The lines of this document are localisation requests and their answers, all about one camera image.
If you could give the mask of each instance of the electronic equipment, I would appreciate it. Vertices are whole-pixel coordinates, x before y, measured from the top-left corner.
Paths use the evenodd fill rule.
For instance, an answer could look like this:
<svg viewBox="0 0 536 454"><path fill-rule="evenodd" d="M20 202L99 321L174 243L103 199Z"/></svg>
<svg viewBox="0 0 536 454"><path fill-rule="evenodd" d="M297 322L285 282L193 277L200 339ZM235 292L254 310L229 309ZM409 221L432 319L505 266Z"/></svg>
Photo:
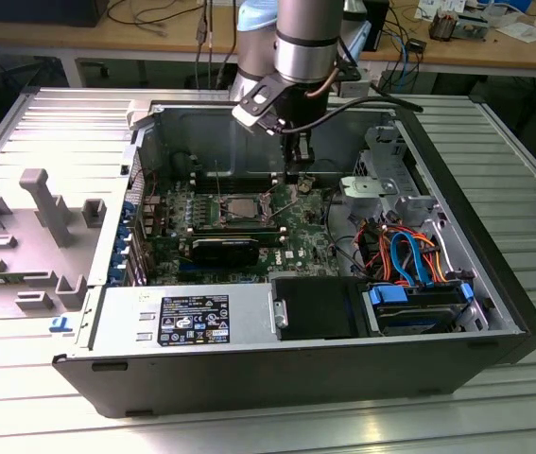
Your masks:
<svg viewBox="0 0 536 454"><path fill-rule="evenodd" d="M451 393L536 348L534 306L414 113L335 116L288 183L227 93L129 96L129 130L19 140L23 109L0 141L0 319L77 312L53 367L101 414Z"/></svg>
<svg viewBox="0 0 536 454"><path fill-rule="evenodd" d="M366 18L360 0L248 0L240 8L233 116L281 136L288 182L314 163L311 126L326 113L331 85L361 79L355 60L370 34Z"/></svg>
<svg viewBox="0 0 536 454"><path fill-rule="evenodd" d="M429 25L429 38L436 41L450 41L457 25L458 17L453 11L438 9Z"/></svg>
<svg viewBox="0 0 536 454"><path fill-rule="evenodd" d="M389 11L389 0L364 0L367 20L371 23L371 32L364 43L364 50L374 52L381 43L383 26Z"/></svg>
<svg viewBox="0 0 536 454"><path fill-rule="evenodd" d="M486 38L490 25L481 17L459 14L452 37L462 40L482 41Z"/></svg>
<svg viewBox="0 0 536 454"><path fill-rule="evenodd" d="M0 0L0 22L96 26L110 0Z"/></svg>
<svg viewBox="0 0 536 454"><path fill-rule="evenodd" d="M416 54L423 54L426 47L427 43L425 41L417 40L416 38L410 38L406 42L406 49Z"/></svg>

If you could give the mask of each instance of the metal bracket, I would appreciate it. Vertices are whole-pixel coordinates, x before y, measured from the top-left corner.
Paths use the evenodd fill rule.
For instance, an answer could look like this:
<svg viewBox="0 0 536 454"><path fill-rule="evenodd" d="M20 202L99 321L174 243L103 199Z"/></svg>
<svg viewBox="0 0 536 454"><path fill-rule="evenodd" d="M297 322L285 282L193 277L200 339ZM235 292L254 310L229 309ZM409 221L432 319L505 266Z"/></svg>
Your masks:
<svg viewBox="0 0 536 454"><path fill-rule="evenodd" d="M278 74L265 76L243 96L233 108L232 115L240 124L250 128L268 112L276 99L293 85L293 82L282 79ZM270 120L266 125L262 125L262 128L269 130L269 124L277 120L278 118Z"/></svg>
<svg viewBox="0 0 536 454"><path fill-rule="evenodd" d="M433 210L436 199L431 196L403 196L396 202L395 210L405 225L421 226Z"/></svg>
<svg viewBox="0 0 536 454"><path fill-rule="evenodd" d="M343 195L353 199L376 198L398 193L395 184L372 177L344 177L340 184Z"/></svg>
<svg viewBox="0 0 536 454"><path fill-rule="evenodd" d="M457 324L465 328L465 331L488 331L488 320L484 311L474 298L462 314L457 319Z"/></svg>
<svg viewBox="0 0 536 454"><path fill-rule="evenodd" d="M276 327L284 329L288 326L288 317L286 316L286 301L275 300L274 301L274 322Z"/></svg>

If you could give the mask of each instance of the power supply label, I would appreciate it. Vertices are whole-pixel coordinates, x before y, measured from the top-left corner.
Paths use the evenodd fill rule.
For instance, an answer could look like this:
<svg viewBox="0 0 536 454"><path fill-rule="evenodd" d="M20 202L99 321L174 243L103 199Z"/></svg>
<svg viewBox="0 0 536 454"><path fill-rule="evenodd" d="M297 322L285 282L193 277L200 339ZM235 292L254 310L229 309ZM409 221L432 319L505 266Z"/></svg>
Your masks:
<svg viewBox="0 0 536 454"><path fill-rule="evenodd" d="M162 346L230 342L228 295L163 298L157 339Z"/></svg>

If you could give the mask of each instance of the slotted aluminum surface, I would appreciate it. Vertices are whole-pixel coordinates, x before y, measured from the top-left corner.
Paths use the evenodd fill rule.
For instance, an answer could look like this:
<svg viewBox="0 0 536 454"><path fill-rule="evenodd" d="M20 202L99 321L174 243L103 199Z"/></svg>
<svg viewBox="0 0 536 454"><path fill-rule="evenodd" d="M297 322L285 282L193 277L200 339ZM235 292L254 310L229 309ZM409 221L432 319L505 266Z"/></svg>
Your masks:
<svg viewBox="0 0 536 454"><path fill-rule="evenodd" d="M167 94L58 90L36 97L118 116L126 102L106 110L115 100ZM421 122L536 305L534 161L465 97L409 99L426 107ZM536 452L536 352L483 372L451 396L111 420L51 368L53 353L74 338L52 337L48 325L0 321L3 452Z"/></svg>

